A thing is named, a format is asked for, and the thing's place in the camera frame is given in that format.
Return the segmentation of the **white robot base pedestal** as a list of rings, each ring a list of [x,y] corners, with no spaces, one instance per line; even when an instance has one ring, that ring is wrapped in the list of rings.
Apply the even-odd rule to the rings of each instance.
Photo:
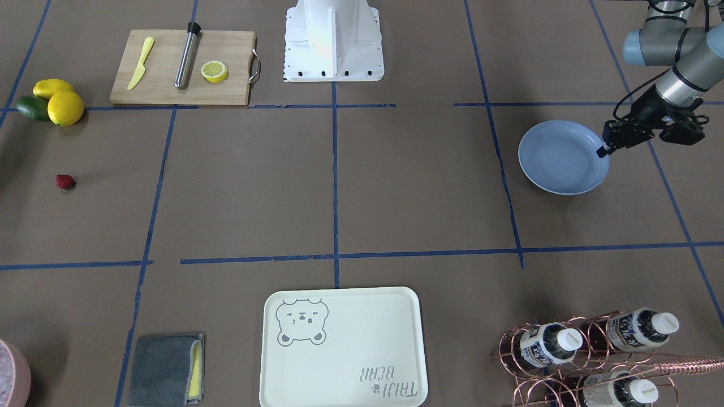
[[[381,81],[380,13],[367,1],[298,1],[285,16],[287,83]]]

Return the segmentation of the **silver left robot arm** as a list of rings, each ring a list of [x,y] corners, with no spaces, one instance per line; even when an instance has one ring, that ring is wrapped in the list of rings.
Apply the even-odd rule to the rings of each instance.
[[[722,25],[690,27],[694,1],[650,1],[643,26],[626,37],[622,54],[633,66],[660,66],[665,71],[640,86],[630,111],[604,124],[600,158],[630,149],[658,136],[692,146],[704,139],[708,117],[697,114],[703,95],[722,81]]]

